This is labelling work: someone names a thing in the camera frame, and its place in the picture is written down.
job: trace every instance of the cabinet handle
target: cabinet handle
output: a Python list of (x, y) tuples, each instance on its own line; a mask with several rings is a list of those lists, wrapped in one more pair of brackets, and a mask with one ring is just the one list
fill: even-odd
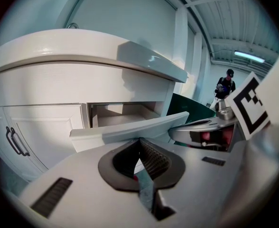
[(10, 133), (10, 128), (9, 128), (9, 127), (6, 127), (6, 129), (7, 129), (6, 137), (7, 137), (8, 142), (10, 143), (11, 147), (14, 149), (14, 151), (16, 152), (16, 154), (21, 154), (20, 152), (18, 152), (18, 151), (15, 149), (14, 145), (11, 143), (11, 141), (10, 141), (10, 139), (9, 139), (9, 137), (8, 137), (8, 134)]
[(11, 139), (12, 139), (13, 143), (15, 144), (16, 148), (20, 151), (20, 154), (22, 154), (23, 156), (30, 156), (30, 154), (29, 154), (28, 152), (25, 152), (25, 153), (24, 153), (24, 152), (21, 150), (21, 148), (18, 146), (17, 142), (16, 142), (15, 139), (13, 138), (13, 135), (15, 134), (15, 130), (14, 130), (14, 128), (12, 128), (12, 127), (11, 127), (11, 132), (12, 132), (12, 134), (11, 134)]

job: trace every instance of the green panel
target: green panel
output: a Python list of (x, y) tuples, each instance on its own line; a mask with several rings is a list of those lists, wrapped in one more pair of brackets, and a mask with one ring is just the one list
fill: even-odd
[(189, 112), (186, 123), (215, 116), (215, 111), (210, 110), (207, 106), (187, 97), (173, 94), (167, 115), (173, 115), (180, 112)]

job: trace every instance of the black cap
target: black cap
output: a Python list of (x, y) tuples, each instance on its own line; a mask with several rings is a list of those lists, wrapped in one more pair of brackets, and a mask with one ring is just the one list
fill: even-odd
[(232, 69), (228, 69), (227, 74), (232, 78), (233, 74), (234, 74), (234, 71)]

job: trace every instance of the fluorescent light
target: fluorescent light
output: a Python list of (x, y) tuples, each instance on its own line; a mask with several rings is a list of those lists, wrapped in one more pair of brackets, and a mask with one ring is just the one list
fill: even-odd
[(240, 57), (249, 58), (249, 59), (257, 61), (259, 63), (265, 62), (265, 60), (263, 58), (256, 57), (254, 55), (251, 55), (251, 54), (248, 54), (248, 53), (245, 53), (245, 52), (235, 51), (234, 54), (237, 55), (237, 56), (240, 56)]

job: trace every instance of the ceiling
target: ceiling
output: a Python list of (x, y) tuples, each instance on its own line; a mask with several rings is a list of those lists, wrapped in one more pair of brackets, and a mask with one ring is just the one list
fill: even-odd
[[(265, 76), (279, 55), (279, 33), (254, 0), (184, 0), (200, 24), (213, 64)], [(265, 59), (260, 64), (234, 55), (242, 51)]]

